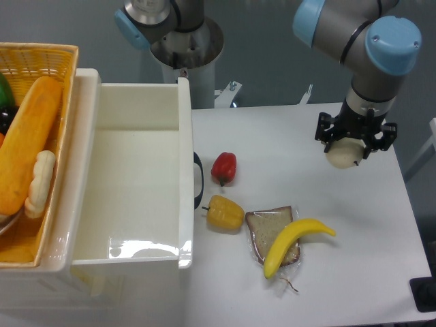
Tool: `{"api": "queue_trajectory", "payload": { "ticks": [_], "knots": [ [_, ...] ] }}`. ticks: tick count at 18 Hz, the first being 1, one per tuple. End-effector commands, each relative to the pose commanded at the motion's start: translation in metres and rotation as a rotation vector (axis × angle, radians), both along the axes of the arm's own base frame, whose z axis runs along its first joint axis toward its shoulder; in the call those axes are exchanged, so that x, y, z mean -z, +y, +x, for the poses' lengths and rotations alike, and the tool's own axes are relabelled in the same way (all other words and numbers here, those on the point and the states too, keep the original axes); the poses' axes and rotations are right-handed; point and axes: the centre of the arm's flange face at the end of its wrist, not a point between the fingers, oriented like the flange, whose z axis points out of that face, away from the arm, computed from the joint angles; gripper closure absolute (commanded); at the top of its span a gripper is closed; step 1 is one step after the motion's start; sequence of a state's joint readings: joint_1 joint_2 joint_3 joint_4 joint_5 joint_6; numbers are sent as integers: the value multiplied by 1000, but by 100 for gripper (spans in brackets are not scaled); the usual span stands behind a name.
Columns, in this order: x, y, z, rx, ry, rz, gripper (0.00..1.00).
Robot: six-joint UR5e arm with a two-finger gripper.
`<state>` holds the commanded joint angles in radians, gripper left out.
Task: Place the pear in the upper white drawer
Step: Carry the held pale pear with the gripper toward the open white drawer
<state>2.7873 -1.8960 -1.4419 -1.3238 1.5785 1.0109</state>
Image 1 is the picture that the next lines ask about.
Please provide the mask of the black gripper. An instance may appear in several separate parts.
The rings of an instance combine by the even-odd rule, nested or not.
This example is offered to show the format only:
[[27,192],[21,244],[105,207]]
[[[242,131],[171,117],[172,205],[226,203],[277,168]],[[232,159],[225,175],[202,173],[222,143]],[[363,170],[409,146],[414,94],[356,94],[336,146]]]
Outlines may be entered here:
[[315,140],[320,141],[324,145],[324,152],[328,153],[343,138],[360,139],[365,144],[363,159],[368,159],[371,153],[387,151],[397,138],[396,123],[382,124],[386,115],[376,116],[372,109],[369,113],[358,114],[344,101],[336,116],[319,113]]

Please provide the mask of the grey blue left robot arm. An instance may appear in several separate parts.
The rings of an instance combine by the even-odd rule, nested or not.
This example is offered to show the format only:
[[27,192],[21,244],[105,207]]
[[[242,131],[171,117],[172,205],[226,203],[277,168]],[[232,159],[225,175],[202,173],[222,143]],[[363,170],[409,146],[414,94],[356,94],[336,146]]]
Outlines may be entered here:
[[[315,139],[326,153],[349,141],[368,157],[396,140],[398,127],[385,118],[411,53],[399,37],[404,22],[386,15],[394,6],[394,1],[303,1],[297,9],[295,35],[354,72],[340,113],[319,115]],[[204,67],[223,48],[223,34],[205,17],[202,1],[126,1],[114,19],[133,47],[151,49],[173,72]]]

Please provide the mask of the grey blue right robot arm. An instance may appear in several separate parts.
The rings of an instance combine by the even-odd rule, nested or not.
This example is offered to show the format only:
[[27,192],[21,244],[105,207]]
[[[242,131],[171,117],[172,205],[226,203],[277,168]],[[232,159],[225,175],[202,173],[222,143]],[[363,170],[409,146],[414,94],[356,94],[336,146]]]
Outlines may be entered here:
[[398,125],[386,122],[404,79],[416,64],[422,35],[406,18],[388,15],[397,1],[303,1],[294,35],[353,74],[340,112],[320,113],[315,139],[328,153],[338,141],[364,143],[363,157],[387,151]]

